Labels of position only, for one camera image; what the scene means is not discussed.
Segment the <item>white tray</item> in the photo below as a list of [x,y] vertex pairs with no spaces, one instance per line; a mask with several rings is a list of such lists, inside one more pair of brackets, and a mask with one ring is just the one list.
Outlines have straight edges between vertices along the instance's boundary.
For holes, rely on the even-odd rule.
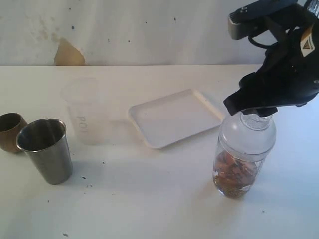
[[212,129],[224,119],[218,107],[192,89],[132,106],[128,115],[151,148],[163,148]]

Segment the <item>table surface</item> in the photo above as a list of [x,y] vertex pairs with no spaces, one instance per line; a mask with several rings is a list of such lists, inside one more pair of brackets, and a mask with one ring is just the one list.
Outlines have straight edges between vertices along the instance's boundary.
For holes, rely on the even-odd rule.
[[[53,186],[26,155],[1,151],[0,238],[319,238],[319,97],[275,114],[276,145],[239,200],[212,182],[218,129],[154,150],[128,122],[130,106],[189,88],[222,104],[257,68],[0,67],[0,113],[64,121],[74,166],[68,181]],[[76,140],[59,96],[70,79],[84,76],[103,84],[112,124],[105,145]]]

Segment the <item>white wall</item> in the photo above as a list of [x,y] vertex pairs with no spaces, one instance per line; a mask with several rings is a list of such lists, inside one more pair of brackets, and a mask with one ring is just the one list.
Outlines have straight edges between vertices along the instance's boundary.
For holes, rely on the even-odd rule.
[[3,0],[0,65],[52,65],[59,37],[92,65],[261,63],[262,49],[227,32],[228,14],[251,2]]

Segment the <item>measuring cup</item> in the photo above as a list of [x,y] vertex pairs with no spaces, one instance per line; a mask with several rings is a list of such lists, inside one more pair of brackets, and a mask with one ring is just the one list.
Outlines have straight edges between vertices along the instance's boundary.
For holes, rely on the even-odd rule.
[[84,144],[101,144],[107,138],[108,119],[102,90],[95,78],[78,78],[61,91],[75,135]]

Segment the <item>wooden cup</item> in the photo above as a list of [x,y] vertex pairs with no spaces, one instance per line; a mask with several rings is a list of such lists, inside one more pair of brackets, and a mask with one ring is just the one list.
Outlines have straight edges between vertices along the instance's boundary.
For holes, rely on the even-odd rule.
[[27,126],[27,123],[17,113],[0,116],[0,148],[9,153],[20,152],[21,150],[17,147],[15,139],[25,126]]

